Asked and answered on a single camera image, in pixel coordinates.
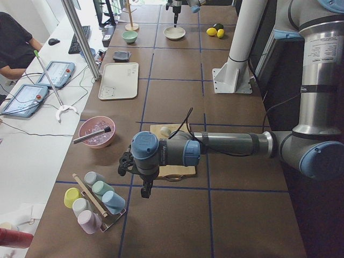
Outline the cream round plate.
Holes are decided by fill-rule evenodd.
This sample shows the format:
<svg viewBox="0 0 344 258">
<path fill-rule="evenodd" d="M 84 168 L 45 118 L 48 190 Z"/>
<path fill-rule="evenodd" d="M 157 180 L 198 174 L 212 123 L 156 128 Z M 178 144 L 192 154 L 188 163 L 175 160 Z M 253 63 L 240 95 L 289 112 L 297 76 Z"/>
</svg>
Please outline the cream round plate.
<svg viewBox="0 0 344 258">
<path fill-rule="evenodd" d="M 182 27 L 170 26 L 164 29 L 163 34 L 169 40 L 179 40 L 185 36 L 186 31 Z"/>
</svg>

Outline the white bear tray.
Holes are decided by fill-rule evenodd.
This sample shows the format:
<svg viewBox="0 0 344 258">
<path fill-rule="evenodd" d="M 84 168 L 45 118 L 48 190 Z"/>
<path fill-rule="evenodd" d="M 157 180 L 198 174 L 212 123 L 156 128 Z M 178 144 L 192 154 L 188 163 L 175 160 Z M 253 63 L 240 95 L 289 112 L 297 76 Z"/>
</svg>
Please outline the white bear tray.
<svg viewBox="0 0 344 258">
<path fill-rule="evenodd" d="M 108 63 L 104 66 L 99 87 L 100 100 L 132 99 L 138 94 L 139 64 Z"/>
</svg>

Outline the blue cup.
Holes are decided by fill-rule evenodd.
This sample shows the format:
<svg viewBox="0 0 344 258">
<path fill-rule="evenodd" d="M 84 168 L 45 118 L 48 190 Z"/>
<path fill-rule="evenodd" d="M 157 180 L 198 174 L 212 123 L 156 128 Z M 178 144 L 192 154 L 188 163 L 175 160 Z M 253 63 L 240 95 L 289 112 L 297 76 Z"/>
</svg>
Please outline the blue cup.
<svg viewBox="0 0 344 258">
<path fill-rule="evenodd" d="M 102 202 L 112 214 L 119 214 L 126 204 L 126 201 L 114 191 L 107 191 L 102 196 Z"/>
</svg>

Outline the yellow lemon lower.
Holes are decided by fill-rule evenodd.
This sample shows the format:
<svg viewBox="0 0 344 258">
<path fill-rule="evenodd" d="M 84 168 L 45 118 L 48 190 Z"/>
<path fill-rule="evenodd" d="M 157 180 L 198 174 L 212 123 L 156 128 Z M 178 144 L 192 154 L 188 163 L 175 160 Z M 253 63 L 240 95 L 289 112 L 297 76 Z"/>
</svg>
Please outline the yellow lemon lower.
<svg viewBox="0 0 344 258">
<path fill-rule="evenodd" d="M 225 31 L 224 31 L 224 29 L 219 29 L 218 31 L 217 31 L 217 38 L 219 38 L 219 39 L 221 39 L 221 38 L 223 38 L 224 37 L 224 34 L 225 34 Z"/>
</svg>

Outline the wooden mug tree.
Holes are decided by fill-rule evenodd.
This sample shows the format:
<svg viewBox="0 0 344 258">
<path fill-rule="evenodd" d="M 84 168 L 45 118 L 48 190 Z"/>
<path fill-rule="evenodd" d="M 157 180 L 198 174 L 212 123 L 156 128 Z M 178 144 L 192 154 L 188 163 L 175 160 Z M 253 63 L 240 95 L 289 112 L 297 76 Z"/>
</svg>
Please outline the wooden mug tree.
<svg viewBox="0 0 344 258">
<path fill-rule="evenodd" d="M 125 1 L 125 8 L 123 8 L 122 12 L 127 13 L 128 18 L 129 18 L 129 23 L 125 25 L 125 30 L 126 31 L 138 31 L 139 25 L 133 21 L 131 5 L 130 5 L 129 0 Z"/>
</svg>

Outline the green bowl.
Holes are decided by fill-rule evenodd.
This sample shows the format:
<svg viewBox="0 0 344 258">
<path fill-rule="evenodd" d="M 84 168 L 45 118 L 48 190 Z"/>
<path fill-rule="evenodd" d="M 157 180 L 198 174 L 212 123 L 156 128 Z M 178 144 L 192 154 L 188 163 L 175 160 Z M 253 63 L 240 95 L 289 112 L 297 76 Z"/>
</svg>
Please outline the green bowl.
<svg viewBox="0 0 344 258">
<path fill-rule="evenodd" d="M 127 44 L 132 44 L 137 40 L 138 33 L 136 31 L 125 31 L 121 36 Z"/>
</svg>

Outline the grey-blue cup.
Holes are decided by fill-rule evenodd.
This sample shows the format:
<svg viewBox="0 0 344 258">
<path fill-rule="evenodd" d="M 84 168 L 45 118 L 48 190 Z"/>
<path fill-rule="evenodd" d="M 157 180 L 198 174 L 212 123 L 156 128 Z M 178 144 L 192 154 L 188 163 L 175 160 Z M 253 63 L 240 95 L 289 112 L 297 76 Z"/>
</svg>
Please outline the grey-blue cup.
<svg viewBox="0 0 344 258">
<path fill-rule="evenodd" d="M 97 181 L 103 181 L 106 182 L 106 179 L 103 175 L 95 172 L 95 171 L 89 171 L 84 176 L 84 181 L 88 186 L 93 186 Z"/>
</svg>

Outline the pink cup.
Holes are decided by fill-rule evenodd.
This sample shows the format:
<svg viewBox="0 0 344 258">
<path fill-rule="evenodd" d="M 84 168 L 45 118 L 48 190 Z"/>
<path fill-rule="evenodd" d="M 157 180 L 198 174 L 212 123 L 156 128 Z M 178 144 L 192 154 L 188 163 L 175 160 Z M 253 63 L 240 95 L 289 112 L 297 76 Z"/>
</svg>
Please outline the pink cup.
<svg viewBox="0 0 344 258">
<path fill-rule="evenodd" d="M 78 215 L 77 222 L 87 234 L 96 233 L 102 225 L 100 216 L 90 210 L 82 211 Z"/>
</svg>

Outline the white cup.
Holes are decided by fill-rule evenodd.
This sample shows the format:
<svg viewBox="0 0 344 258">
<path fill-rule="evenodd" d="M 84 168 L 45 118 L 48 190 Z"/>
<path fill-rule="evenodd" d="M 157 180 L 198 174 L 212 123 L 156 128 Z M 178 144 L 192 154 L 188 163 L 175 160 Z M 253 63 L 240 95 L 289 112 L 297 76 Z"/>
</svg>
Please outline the white cup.
<svg viewBox="0 0 344 258">
<path fill-rule="evenodd" d="M 73 212 L 74 212 L 76 218 L 78 218 L 80 213 L 85 211 L 85 210 L 89 210 L 92 212 L 94 211 L 90 202 L 85 198 L 76 199 L 72 204 L 72 209 L 73 209 Z"/>
</svg>

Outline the steel muddler black tip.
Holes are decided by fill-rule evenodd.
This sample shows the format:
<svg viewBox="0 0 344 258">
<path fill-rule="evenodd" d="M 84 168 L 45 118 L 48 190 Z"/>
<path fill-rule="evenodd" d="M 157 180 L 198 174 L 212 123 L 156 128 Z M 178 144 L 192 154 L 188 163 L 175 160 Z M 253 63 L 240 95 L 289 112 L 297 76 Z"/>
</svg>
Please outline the steel muddler black tip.
<svg viewBox="0 0 344 258">
<path fill-rule="evenodd" d="M 79 137 L 77 139 L 74 139 L 73 140 L 73 144 L 78 144 L 80 142 L 83 142 L 83 141 L 86 141 L 88 139 L 91 139 L 91 138 L 93 138 L 95 136 L 98 136 L 98 135 L 101 135 L 101 134 L 104 134 L 104 133 L 108 133 L 108 132 L 111 132 L 111 127 L 109 127 L 109 126 L 104 128 L 104 129 L 98 130 L 96 132 L 92 132 L 90 134 L 87 134 L 87 135 L 84 135 L 84 136 Z"/>
</svg>

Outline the yellow cup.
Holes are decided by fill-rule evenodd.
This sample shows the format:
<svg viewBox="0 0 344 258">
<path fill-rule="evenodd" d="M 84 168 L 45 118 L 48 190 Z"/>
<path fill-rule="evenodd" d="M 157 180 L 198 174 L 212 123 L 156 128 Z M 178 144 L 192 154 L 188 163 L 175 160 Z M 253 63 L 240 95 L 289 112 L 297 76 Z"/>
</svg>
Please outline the yellow cup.
<svg viewBox="0 0 344 258">
<path fill-rule="evenodd" d="M 74 201 L 81 197 L 81 193 L 78 188 L 69 188 L 64 193 L 64 205 L 65 207 L 71 209 L 73 207 Z"/>
</svg>

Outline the far teach pendant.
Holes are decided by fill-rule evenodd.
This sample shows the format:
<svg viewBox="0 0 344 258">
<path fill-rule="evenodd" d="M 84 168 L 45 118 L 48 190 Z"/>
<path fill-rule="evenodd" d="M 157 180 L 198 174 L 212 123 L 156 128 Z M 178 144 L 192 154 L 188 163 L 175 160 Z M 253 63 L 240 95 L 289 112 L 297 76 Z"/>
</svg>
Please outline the far teach pendant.
<svg viewBox="0 0 344 258">
<path fill-rule="evenodd" d="M 75 70 L 73 62 L 51 61 L 46 67 L 48 75 L 56 89 L 62 89 Z"/>
</svg>

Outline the red bottle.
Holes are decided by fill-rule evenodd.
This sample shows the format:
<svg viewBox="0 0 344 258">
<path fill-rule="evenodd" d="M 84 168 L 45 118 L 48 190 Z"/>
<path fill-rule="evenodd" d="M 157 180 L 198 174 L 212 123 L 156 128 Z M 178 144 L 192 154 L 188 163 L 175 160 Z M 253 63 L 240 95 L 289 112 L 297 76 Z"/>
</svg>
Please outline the red bottle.
<svg viewBox="0 0 344 258">
<path fill-rule="evenodd" d="M 28 248 L 33 240 L 31 233 L 1 228 L 1 246 L 13 248 Z"/>
</svg>

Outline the near teach pendant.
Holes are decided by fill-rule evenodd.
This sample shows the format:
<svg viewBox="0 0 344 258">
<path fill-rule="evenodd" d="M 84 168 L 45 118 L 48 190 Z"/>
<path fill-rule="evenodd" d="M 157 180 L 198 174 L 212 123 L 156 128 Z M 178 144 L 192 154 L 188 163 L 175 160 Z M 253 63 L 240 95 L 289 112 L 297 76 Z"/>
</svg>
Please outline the near teach pendant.
<svg viewBox="0 0 344 258">
<path fill-rule="evenodd" d="M 49 89 L 44 85 L 23 84 L 1 111 L 1 115 L 28 118 L 41 106 Z"/>
</svg>

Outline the aluminium frame post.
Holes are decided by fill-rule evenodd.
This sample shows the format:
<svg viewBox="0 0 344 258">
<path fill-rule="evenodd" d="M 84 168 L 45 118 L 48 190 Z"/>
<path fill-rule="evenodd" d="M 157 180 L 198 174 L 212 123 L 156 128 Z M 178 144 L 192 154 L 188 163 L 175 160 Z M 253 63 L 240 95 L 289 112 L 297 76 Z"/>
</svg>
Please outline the aluminium frame post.
<svg viewBox="0 0 344 258">
<path fill-rule="evenodd" d="M 72 1 L 61 0 L 61 3 L 62 3 L 62 6 L 64 8 L 64 11 L 65 11 L 69 21 L 70 21 L 70 24 L 73 28 L 73 31 L 77 37 L 77 40 L 81 46 L 81 50 L 86 52 L 90 48 L 90 46 L 89 46 L 88 41 L 87 41 L 87 39 L 83 33 L 82 25 L 80 23 L 80 20 L 79 20 L 78 15 L 75 11 L 75 8 L 74 8 Z M 94 80 L 98 81 L 100 79 L 101 75 L 99 73 L 96 61 L 89 59 L 89 62 L 87 62 L 87 65 L 91 70 L 91 73 L 93 75 Z"/>
</svg>

